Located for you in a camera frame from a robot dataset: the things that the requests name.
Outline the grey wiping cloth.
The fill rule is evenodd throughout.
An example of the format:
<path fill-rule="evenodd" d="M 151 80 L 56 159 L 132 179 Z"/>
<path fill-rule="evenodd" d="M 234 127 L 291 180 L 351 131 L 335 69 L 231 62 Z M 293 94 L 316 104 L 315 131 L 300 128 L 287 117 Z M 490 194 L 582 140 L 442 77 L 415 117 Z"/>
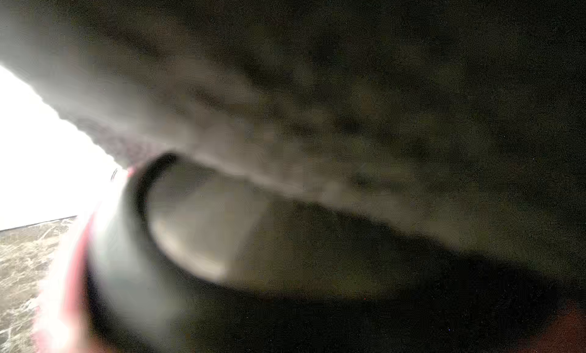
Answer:
<path fill-rule="evenodd" d="M 585 283 L 585 0 L 1 0 L 1 63 L 122 165 Z"/>

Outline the pink thermos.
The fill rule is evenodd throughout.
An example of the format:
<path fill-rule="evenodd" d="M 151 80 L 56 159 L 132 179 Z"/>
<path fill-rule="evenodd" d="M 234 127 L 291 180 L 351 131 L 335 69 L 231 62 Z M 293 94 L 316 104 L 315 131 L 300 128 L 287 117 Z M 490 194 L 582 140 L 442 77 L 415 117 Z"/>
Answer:
<path fill-rule="evenodd" d="M 39 352 L 583 352 L 585 290 L 174 154 L 63 241 Z"/>

